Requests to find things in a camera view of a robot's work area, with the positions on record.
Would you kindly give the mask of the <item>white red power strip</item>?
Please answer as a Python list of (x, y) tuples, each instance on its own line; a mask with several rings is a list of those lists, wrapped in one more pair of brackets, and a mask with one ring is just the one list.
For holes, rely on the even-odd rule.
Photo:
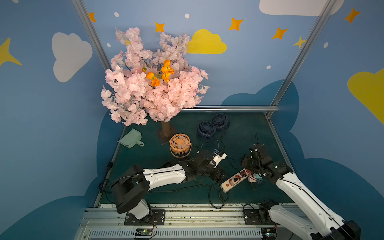
[(238, 173), (230, 177), (228, 180), (224, 181), (221, 184), (221, 189), (224, 193), (229, 192), (235, 186), (237, 186), (242, 181), (249, 178), (251, 172), (247, 169), (240, 170)]

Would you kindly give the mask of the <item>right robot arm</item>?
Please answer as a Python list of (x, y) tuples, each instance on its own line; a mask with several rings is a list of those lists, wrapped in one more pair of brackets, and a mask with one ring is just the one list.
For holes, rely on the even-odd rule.
[(242, 167), (251, 174), (261, 175), (286, 193), (309, 218), (308, 221), (286, 210), (282, 204), (269, 200), (259, 206), (261, 223), (273, 222), (303, 240), (359, 240), (361, 228), (354, 221), (345, 221), (328, 208), (283, 162), (274, 162), (265, 145), (257, 143), (244, 155)]

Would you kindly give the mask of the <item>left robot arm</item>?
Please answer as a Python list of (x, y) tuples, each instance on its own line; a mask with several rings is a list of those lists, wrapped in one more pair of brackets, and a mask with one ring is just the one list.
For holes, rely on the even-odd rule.
[(226, 157), (227, 154), (220, 150), (212, 153), (201, 151), (195, 158), (181, 160), (170, 167), (144, 169), (134, 165), (110, 184), (117, 212), (128, 212), (141, 220), (151, 214), (144, 196), (155, 188), (191, 182), (198, 176), (208, 176), (216, 183), (222, 182), (225, 171), (219, 167), (219, 163)]

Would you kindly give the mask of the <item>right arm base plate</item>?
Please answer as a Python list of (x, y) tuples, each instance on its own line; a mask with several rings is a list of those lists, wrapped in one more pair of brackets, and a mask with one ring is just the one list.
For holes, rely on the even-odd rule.
[(245, 209), (243, 210), (244, 220), (247, 226), (257, 226), (257, 225), (270, 225), (271, 221), (269, 215), (266, 211), (263, 210), (252, 210)]

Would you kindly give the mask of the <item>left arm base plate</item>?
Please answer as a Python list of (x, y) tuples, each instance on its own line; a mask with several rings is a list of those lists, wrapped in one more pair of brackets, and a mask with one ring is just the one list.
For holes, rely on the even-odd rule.
[(154, 209), (141, 219), (137, 219), (132, 213), (127, 213), (124, 221), (125, 226), (163, 226), (165, 224), (166, 210)]

